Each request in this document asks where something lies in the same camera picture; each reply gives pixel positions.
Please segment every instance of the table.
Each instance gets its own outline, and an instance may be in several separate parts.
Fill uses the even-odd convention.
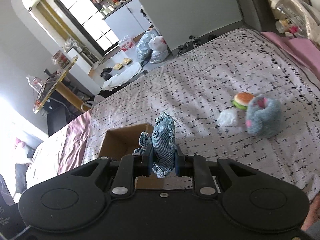
[[[83,110],[81,109],[81,105],[84,103],[80,98],[78,98],[68,87],[66,87],[61,81],[68,74],[69,70],[76,63],[78,56],[72,58],[70,63],[62,70],[61,73],[56,75],[53,78],[49,78],[45,85],[43,86],[42,91],[39,93],[37,100],[35,102],[33,112],[36,114],[39,110],[44,106],[46,101],[49,99],[53,91],[58,91],[68,102],[70,102],[74,107],[76,107],[81,112],[86,112],[90,108],[87,106],[83,106]]]

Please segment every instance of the cardboard box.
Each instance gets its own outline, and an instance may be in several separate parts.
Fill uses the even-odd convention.
[[[132,154],[134,149],[140,147],[139,138],[142,132],[152,134],[153,126],[142,123],[108,130],[99,157],[106,156],[119,161],[123,156]],[[164,179],[158,179],[155,174],[150,177],[138,177],[136,181],[136,188],[139,189],[161,189],[163,186]]]

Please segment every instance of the silver rivet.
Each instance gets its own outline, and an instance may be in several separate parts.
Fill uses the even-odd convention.
[[[161,193],[161,194],[160,194],[160,197],[169,197],[169,194],[168,194],[168,193],[163,192],[163,193]]]
[[[116,195],[123,195],[128,192],[128,189],[126,187],[115,187],[112,189],[112,193]]]
[[[216,190],[213,187],[203,187],[200,189],[202,195],[213,195],[216,193]]]

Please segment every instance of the toy hamburger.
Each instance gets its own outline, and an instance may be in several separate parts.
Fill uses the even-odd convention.
[[[233,100],[233,105],[241,110],[247,110],[249,102],[254,98],[253,94],[242,92],[238,93]]]

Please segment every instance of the denim stuffed toy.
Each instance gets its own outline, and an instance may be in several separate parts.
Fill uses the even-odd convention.
[[[246,112],[249,134],[270,138],[279,132],[280,124],[281,107],[278,100],[259,95],[250,101]]]
[[[152,170],[158,178],[164,178],[174,168],[174,155],[177,149],[174,135],[175,127],[172,117],[165,112],[161,112],[160,116],[156,118],[152,137],[143,132],[139,139],[141,147],[134,150],[135,153],[143,154],[145,148],[149,144],[153,144],[155,156]]]

